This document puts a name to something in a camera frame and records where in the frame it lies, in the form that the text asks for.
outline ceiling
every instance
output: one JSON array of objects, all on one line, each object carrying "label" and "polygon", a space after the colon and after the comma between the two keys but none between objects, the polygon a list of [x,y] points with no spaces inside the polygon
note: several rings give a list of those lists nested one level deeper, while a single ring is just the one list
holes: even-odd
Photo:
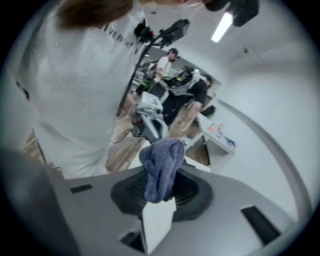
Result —
[{"label": "ceiling", "polygon": [[[214,69],[220,67],[220,71],[224,69],[228,72],[229,69],[242,66],[302,60],[308,62],[311,59],[313,52],[303,27],[278,0],[260,0],[258,16],[242,27],[230,27],[222,39],[214,43],[211,37],[225,9],[210,12],[204,6],[174,7],[155,4],[144,8],[148,24],[154,32],[170,27],[178,19],[190,20],[187,35],[171,47],[178,48],[181,56],[189,62],[197,62],[199,57],[201,61],[194,64],[204,70],[206,67],[201,66],[201,63],[213,63]],[[247,48],[249,52],[244,53],[243,48]]]}]

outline black shorts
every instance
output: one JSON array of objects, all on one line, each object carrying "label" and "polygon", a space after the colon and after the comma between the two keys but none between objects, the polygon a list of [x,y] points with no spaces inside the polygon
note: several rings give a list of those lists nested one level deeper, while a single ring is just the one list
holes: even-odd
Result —
[{"label": "black shorts", "polygon": [[177,117],[180,109],[186,102],[186,96],[174,96],[172,94],[164,101],[163,106],[163,121],[167,126],[171,125]]}]

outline brown hair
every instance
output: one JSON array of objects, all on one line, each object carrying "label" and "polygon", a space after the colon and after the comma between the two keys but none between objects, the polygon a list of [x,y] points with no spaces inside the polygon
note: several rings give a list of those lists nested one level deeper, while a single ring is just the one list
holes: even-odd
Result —
[{"label": "brown hair", "polygon": [[57,15],[62,28],[85,29],[118,20],[133,5],[134,0],[63,0]]}]

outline gray plastic panel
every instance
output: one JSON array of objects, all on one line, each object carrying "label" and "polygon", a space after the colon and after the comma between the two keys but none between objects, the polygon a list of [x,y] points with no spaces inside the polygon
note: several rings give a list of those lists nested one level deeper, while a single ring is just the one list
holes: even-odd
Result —
[{"label": "gray plastic panel", "polygon": [[[258,207],[281,233],[293,224],[281,208],[246,184],[194,167],[182,168],[181,173],[187,177],[193,174],[210,183],[214,199],[209,209],[197,219],[174,222],[153,256],[247,255],[258,250],[262,244],[241,213],[241,208],[251,205]],[[63,180],[57,172],[51,176],[62,211],[79,240],[83,255],[100,255],[104,250],[104,255],[139,255],[139,252],[118,242],[132,229],[137,217],[122,214],[113,203],[110,191],[118,181],[142,170],[142,167],[137,167],[75,180]],[[71,193],[71,187],[83,184],[90,184],[92,188]]]}]

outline circular vent grille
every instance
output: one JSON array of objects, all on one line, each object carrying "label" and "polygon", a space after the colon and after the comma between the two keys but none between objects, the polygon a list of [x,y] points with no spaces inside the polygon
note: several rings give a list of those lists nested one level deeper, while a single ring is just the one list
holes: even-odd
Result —
[{"label": "circular vent grille", "polygon": [[[147,182],[148,176],[145,174],[125,187],[125,191],[143,207],[147,204],[145,200]],[[177,210],[189,203],[198,192],[199,188],[195,182],[177,172],[173,186],[173,196]]]}]

